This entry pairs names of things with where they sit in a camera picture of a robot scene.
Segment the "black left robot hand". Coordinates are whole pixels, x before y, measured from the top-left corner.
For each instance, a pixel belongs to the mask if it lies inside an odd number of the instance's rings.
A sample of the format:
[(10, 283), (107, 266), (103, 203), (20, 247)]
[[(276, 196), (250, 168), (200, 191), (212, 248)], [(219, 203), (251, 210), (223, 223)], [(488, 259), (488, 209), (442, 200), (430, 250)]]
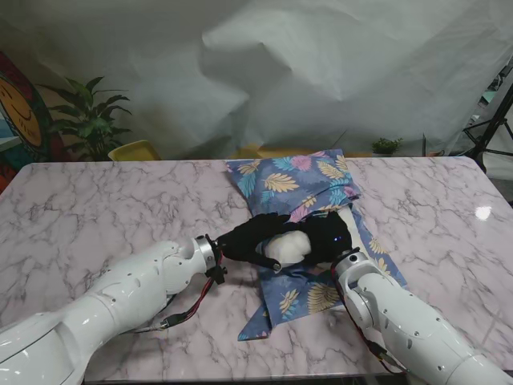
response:
[(276, 235), (293, 231), (297, 225), (289, 222), (290, 215), (262, 213), (232, 231), (217, 238), (217, 246), (222, 254), (233, 261), (243, 261), (265, 267), (273, 271), (281, 269), (281, 263), (257, 252), (257, 246)]

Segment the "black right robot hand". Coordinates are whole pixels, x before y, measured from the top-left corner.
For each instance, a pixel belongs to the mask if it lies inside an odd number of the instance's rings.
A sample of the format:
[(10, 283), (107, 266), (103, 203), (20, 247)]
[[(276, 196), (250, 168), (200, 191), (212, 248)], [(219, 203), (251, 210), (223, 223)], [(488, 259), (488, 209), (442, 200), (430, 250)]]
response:
[(331, 263), (353, 248), (348, 225), (337, 211), (316, 211), (298, 222), (286, 223), (285, 228), (303, 232), (309, 239), (310, 251), (304, 257), (306, 265)]

